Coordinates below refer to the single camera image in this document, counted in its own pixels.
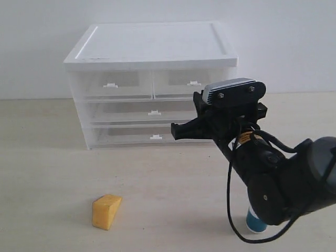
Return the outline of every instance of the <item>drawer unit lid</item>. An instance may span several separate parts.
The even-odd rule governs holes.
[[[220,22],[92,25],[64,61],[68,70],[235,67]]]

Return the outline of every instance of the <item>white wall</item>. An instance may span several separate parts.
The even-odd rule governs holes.
[[[239,75],[336,90],[333,0],[0,0],[0,99],[71,97],[62,61],[92,23],[221,19]]]
[[[269,92],[336,91],[335,0],[229,0],[221,10],[239,75]]]

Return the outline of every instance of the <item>yellow sponge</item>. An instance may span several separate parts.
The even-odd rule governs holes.
[[[121,203],[122,197],[105,195],[92,204],[92,224],[95,227],[109,230]]]

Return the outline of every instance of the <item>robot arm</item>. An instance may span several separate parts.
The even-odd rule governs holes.
[[[212,139],[247,186],[257,216],[268,225],[290,220],[290,227],[336,203],[336,138],[306,139],[292,149],[260,130],[265,92],[262,82],[246,78],[208,85],[194,93],[197,118],[172,123],[171,131],[176,140]],[[288,159],[279,149],[294,155]]]

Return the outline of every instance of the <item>drawer handle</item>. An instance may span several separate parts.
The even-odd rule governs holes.
[[[160,135],[152,135],[150,137],[150,140],[162,140],[162,136],[160,136]]]
[[[190,81],[187,86],[201,86],[201,83],[198,83],[198,81]]]
[[[118,85],[116,85],[115,83],[107,83],[103,86],[103,88],[118,88]]]
[[[157,115],[157,116],[159,115],[159,116],[160,116],[161,113],[160,113],[158,110],[152,110],[150,113],[148,113],[148,115],[149,115],[149,116],[150,116],[150,115],[151,115],[151,116],[155,116],[155,115]]]

